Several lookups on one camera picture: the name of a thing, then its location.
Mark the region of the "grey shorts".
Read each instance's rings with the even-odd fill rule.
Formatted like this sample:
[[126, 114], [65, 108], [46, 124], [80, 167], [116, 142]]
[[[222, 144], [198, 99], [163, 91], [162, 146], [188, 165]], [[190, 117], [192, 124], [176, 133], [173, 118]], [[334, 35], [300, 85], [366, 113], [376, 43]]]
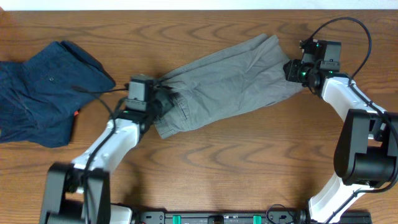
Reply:
[[155, 122], [162, 139], [284, 101], [302, 91], [285, 79], [289, 58], [276, 35], [261, 34], [160, 78], [173, 108]]

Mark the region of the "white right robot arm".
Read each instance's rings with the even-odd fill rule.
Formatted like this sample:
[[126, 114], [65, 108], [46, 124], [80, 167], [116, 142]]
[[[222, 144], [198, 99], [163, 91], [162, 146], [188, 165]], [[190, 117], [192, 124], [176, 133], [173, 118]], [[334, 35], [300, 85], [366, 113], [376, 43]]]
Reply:
[[374, 104], [340, 71], [339, 42], [307, 39], [300, 48], [302, 58], [284, 65], [286, 80], [309, 88], [344, 124], [331, 179], [293, 222], [339, 223], [362, 195], [387, 191], [397, 182], [397, 115]]

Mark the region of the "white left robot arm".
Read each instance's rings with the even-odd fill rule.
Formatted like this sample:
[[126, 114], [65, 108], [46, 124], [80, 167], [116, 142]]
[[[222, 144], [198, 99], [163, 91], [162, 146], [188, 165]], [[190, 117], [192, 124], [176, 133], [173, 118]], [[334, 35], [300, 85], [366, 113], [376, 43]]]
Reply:
[[132, 77], [127, 96], [109, 112], [99, 138], [71, 163], [56, 162], [47, 172], [39, 222], [139, 223], [127, 205], [111, 203], [110, 176], [173, 103], [159, 80]]

